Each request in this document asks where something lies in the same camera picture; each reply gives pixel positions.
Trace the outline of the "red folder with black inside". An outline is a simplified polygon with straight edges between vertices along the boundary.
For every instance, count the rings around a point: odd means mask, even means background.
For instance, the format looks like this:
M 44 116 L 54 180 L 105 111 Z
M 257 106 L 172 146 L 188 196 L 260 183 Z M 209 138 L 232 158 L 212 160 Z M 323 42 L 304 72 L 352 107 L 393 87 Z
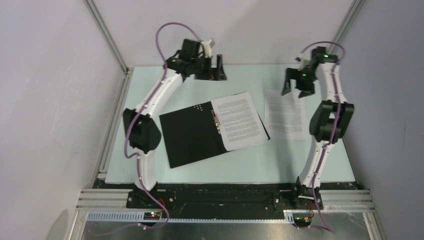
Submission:
M 230 152 L 224 148 L 211 101 L 162 114 L 159 119 L 172 169 Z

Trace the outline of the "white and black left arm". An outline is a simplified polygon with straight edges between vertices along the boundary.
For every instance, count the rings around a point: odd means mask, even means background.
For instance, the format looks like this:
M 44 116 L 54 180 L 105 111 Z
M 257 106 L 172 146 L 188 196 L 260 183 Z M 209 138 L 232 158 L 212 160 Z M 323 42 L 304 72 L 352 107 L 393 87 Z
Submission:
M 156 123 L 160 111 L 190 76 L 204 81 L 227 80 L 222 55 L 213 56 L 214 44 L 212 38 L 184 39 L 181 49 L 163 59 L 161 76 L 146 97 L 135 108 L 123 111 L 124 155 L 128 159 L 136 157 L 135 185 L 142 189 L 138 201 L 145 208 L 154 207 L 158 201 L 157 193 L 151 189 L 157 183 L 153 166 L 155 149 L 162 139 Z

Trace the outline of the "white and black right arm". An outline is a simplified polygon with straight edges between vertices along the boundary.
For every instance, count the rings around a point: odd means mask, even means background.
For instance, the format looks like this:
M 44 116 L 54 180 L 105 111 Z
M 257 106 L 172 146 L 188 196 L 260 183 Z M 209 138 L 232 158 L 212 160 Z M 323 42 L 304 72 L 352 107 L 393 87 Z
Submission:
M 290 195 L 291 204 L 303 209 L 318 199 L 321 175 L 334 145 L 344 137 L 355 111 L 344 96 L 340 81 L 341 58 L 330 54 L 325 46 L 314 43 L 310 58 L 302 50 L 296 61 L 297 68 L 287 68 L 281 94 L 291 92 L 291 82 L 300 91 L 298 98 L 315 94 L 315 82 L 320 81 L 322 100 L 309 123 L 312 137 L 306 164 L 296 179 Z

